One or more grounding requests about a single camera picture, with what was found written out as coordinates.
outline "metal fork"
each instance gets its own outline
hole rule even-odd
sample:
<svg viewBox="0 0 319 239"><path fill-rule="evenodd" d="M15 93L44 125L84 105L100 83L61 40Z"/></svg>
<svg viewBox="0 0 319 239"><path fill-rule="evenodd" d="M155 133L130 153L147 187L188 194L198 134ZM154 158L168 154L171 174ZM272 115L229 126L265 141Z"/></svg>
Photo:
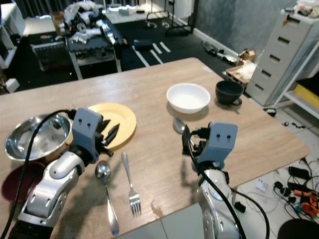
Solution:
<svg viewBox="0 0 319 239"><path fill-rule="evenodd" d="M129 192L129 200L130 206L134 217L138 217L141 215L141 201L140 196L137 191L133 188L131 176L130 176L130 169L129 169L129 160L128 155L125 152L121 154L122 162L124 164L126 173L128 175L129 183L130 183L130 192Z"/></svg>

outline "black mug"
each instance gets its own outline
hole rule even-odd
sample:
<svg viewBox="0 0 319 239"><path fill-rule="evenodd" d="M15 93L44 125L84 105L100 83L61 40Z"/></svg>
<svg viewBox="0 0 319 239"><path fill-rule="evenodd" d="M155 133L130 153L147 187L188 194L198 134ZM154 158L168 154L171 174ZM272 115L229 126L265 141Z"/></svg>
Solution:
<svg viewBox="0 0 319 239"><path fill-rule="evenodd" d="M216 97L222 105L239 106L243 102L239 98L244 92L244 88L233 81L220 81L216 84Z"/></svg>

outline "red bowl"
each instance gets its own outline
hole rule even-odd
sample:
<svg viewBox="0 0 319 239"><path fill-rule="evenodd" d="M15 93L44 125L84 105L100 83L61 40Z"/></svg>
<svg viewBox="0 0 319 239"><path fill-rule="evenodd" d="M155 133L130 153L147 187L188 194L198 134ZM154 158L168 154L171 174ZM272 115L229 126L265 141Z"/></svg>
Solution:
<svg viewBox="0 0 319 239"><path fill-rule="evenodd" d="M4 180L1 185L1 194L4 199L9 202L13 202L16 191L18 189L20 175L23 169L23 165L12 171ZM21 203L24 199L27 199L29 194L35 188L35 186L41 181L44 173L44 165L39 162L29 162L26 172L24 174L23 182L21 185L20 194L18 197L18 203Z"/></svg>

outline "white filing cabinet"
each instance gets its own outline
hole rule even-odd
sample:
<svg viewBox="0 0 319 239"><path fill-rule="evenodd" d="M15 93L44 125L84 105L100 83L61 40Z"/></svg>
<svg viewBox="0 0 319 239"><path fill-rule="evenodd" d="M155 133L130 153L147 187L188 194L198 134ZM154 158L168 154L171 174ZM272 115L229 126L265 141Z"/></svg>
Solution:
<svg viewBox="0 0 319 239"><path fill-rule="evenodd" d="M25 23L16 3L2 4L1 13L0 40L7 48L8 55L4 59L0 56L0 67L1 69L6 69L9 67L16 51L16 46L11 41L10 35L19 34L22 36Z"/></svg>
<svg viewBox="0 0 319 239"><path fill-rule="evenodd" d="M271 105L319 40L319 18L281 11L246 93L263 106ZM304 68L300 78L312 77L319 55Z"/></svg>

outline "metal bowl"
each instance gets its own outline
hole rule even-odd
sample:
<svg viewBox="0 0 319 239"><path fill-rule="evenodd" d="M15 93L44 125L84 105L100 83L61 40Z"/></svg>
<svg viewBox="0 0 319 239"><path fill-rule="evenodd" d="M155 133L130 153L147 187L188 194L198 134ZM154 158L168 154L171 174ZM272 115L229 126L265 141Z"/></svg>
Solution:
<svg viewBox="0 0 319 239"><path fill-rule="evenodd" d="M4 144L6 155L13 160L24 161L31 136L41 120L39 115L18 124ZM71 121L61 115L51 117L34 138L30 161L42 159L59 150L71 133Z"/></svg>

